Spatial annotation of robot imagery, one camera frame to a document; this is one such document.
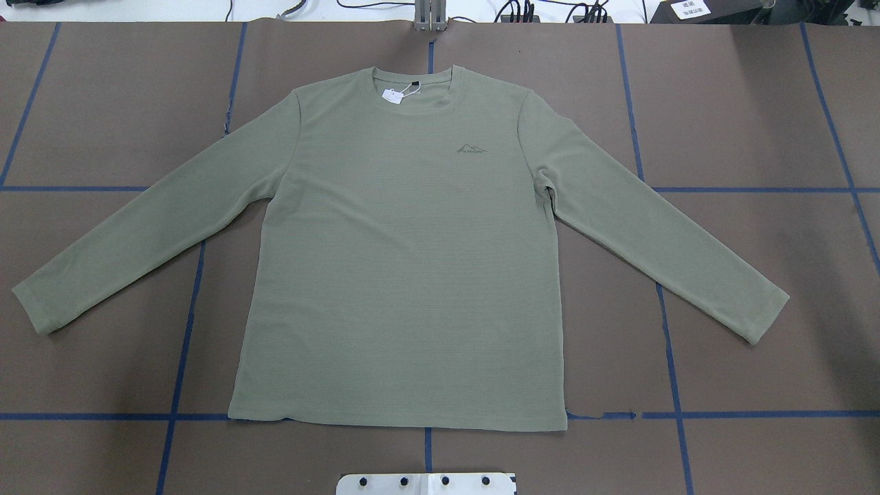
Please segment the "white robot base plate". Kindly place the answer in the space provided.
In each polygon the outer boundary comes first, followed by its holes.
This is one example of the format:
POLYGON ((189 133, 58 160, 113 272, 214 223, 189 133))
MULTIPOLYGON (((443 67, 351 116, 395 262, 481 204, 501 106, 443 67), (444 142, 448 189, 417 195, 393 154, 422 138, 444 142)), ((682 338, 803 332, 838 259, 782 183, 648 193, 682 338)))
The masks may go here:
POLYGON ((516 494, 516 476, 503 472, 349 474, 336 494, 516 494))

